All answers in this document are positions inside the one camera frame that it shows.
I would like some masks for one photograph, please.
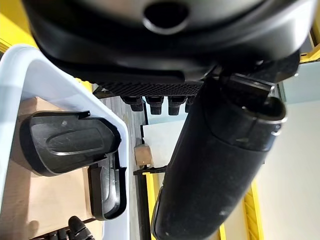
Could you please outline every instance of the black plastic housing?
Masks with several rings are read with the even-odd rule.
[[[117,128],[89,111],[39,111],[20,126],[20,144],[31,167],[55,176],[82,168],[118,150]]]
[[[252,112],[206,81],[166,168],[152,217],[156,239],[204,240],[226,220],[286,120],[284,104],[268,102]]]

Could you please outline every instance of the black cylindrical tube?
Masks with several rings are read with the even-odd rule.
[[[232,103],[218,82],[206,82],[167,166],[153,235],[158,240],[212,235],[244,196],[285,119],[279,99],[270,97],[252,112]]]

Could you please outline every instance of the black grille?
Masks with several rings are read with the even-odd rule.
[[[118,96],[195,96],[202,83],[198,84],[143,84],[103,83],[106,90]]]

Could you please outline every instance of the gray floor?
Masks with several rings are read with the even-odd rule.
[[[136,181],[133,171],[137,170],[134,147],[141,144],[140,126],[145,124],[144,112],[133,112],[129,105],[125,104],[120,97],[110,97],[101,99],[118,117],[120,117],[128,127],[129,132],[129,194],[130,194],[130,240],[140,240]]]

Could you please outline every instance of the white plastic tray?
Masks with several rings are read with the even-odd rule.
[[[104,222],[104,240],[130,239],[129,143],[126,124],[71,75],[54,66],[36,48],[15,45],[0,61],[0,208],[20,101],[40,97],[68,111],[90,110],[115,125],[121,135],[119,161],[125,173],[127,207],[116,219]]]

